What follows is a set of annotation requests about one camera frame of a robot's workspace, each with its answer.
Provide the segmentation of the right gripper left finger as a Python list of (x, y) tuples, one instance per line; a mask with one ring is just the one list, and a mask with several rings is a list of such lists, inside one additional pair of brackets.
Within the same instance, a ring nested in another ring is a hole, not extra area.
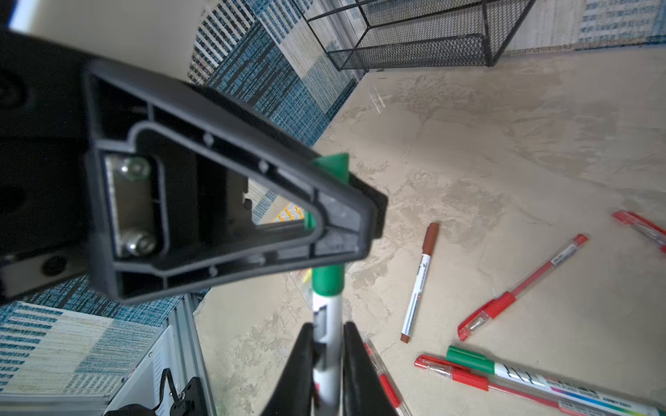
[(314, 391), (313, 363), (313, 325), (305, 323), (300, 329), (273, 394), (262, 412), (263, 416), (311, 415)]

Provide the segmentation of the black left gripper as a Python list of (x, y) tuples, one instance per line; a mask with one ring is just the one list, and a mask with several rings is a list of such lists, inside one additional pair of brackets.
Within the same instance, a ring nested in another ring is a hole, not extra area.
[(95, 57), (1, 31), (1, 303), (89, 272)]

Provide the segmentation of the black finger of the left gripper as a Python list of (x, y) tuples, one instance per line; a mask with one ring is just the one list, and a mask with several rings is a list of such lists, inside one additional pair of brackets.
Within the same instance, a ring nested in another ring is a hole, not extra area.
[[(89, 70), (93, 286), (144, 303), (367, 258), (388, 197), (228, 95), (120, 62)], [(293, 203), (305, 218), (272, 223)]]

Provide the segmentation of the green cap marker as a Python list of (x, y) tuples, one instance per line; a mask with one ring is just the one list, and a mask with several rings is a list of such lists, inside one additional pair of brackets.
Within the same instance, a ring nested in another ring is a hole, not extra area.
[(449, 346), (446, 354), (447, 360), (478, 370), (486, 374), (492, 374), (504, 381), (510, 381), (525, 388), (532, 388), (555, 395), (560, 399), (570, 400), (604, 411), (613, 415), (664, 415), (664, 409), (654, 407), (642, 402), (620, 398), (610, 395), (602, 390), (585, 388), (569, 381), (562, 381), (558, 378), (545, 376), (543, 374), (526, 371), (519, 367), (513, 367), (506, 363), (495, 362), (485, 357), (463, 348)]
[(311, 270), (314, 363), (313, 413), (337, 415), (340, 409), (343, 374), (342, 263)]

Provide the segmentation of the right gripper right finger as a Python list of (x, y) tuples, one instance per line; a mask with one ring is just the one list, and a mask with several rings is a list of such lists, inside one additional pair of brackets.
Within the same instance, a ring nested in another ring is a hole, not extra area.
[(343, 415), (396, 415), (354, 322), (343, 326)]

